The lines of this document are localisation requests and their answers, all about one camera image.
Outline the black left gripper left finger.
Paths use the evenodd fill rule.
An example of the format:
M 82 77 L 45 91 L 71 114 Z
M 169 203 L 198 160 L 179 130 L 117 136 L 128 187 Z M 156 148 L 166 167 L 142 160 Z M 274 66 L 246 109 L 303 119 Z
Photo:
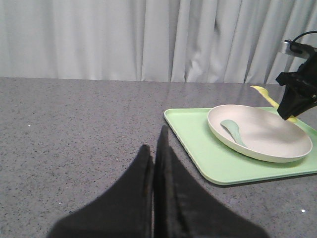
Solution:
M 137 156 L 100 197 L 59 220 L 51 238 L 150 238 L 154 163 L 150 148 Z

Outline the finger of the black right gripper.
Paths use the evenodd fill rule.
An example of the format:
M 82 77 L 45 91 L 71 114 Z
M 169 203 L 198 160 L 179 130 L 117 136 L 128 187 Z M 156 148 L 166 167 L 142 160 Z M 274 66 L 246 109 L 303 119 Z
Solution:
M 296 88 L 286 85 L 282 101 L 277 109 L 278 114 L 287 120 L 297 117 L 317 105 L 317 91 L 310 88 Z

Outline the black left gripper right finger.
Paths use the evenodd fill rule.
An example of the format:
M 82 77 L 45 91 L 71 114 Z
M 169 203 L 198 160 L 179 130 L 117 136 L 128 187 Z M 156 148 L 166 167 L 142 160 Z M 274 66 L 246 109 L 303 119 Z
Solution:
M 156 238 L 266 238 L 260 226 L 235 214 L 189 174 L 169 145 L 163 126 L 154 174 Z

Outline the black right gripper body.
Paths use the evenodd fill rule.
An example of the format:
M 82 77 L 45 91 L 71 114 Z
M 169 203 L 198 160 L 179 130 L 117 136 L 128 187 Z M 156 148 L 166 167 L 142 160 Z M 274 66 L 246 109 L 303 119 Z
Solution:
M 302 48 L 297 51 L 308 54 L 307 60 L 295 72 L 282 72 L 276 81 L 280 86 L 288 87 L 296 95 L 308 99 L 317 98 L 317 52 L 314 48 Z

